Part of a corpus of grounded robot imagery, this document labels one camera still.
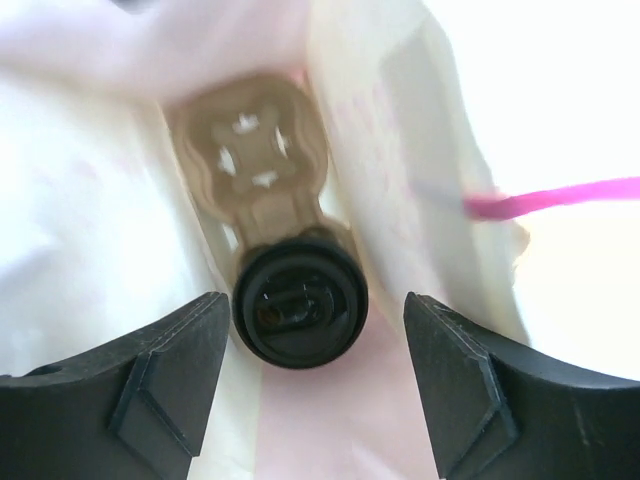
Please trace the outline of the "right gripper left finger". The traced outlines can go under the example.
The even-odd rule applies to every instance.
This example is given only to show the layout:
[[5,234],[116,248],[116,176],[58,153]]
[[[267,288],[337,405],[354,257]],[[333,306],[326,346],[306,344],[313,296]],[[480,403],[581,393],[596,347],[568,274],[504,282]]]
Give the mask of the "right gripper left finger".
[[228,330],[228,299],[210,292],[89,351],[2,376],[2,478],[187,478]]

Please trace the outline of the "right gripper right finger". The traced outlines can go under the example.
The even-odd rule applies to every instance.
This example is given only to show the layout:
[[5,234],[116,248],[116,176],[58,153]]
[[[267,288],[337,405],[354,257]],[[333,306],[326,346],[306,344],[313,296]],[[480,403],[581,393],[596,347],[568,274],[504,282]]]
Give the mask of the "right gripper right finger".
[[639,477],[639,384],[587,370],[410,293],[404,325],[442,479]]

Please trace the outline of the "pink and beige paper bag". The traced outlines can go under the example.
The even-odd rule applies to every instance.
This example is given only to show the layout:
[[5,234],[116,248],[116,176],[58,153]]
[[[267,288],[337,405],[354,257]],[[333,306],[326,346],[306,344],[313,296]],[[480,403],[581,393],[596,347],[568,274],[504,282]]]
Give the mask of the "pink and beige paper bag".
[[[369,310],[312,369],[240,339],[168,113],[235,79],[294,81],[330,148],[324,213]],[[5,1],[1,378],[206,293],[229,330],[185,479],[442,479],[404,305],[426,295],[556,360],[639,384],[639,178],[554,177],[500,200],[454,53],[421,1]]]

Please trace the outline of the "black cup lid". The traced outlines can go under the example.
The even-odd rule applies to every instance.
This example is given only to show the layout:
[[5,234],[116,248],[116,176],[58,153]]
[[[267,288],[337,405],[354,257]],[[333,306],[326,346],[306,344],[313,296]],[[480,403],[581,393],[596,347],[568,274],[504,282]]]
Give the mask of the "black cup lid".
[[261,360],[285,369],[326,365],[360,336],[368,285],[356,260],[335,241],[299,236],[247,259],[232,293],[235,328]]

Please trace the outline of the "brown cup carrier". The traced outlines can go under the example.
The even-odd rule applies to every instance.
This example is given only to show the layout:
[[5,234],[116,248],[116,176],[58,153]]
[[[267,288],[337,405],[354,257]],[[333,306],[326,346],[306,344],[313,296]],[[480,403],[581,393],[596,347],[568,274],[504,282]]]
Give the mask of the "brown cup carrier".
[[196,95],[168,115],[174,151],[228,286],[259,249],[310,234],[357,254],[324,213],[330,148],[313,99],[262,73]]

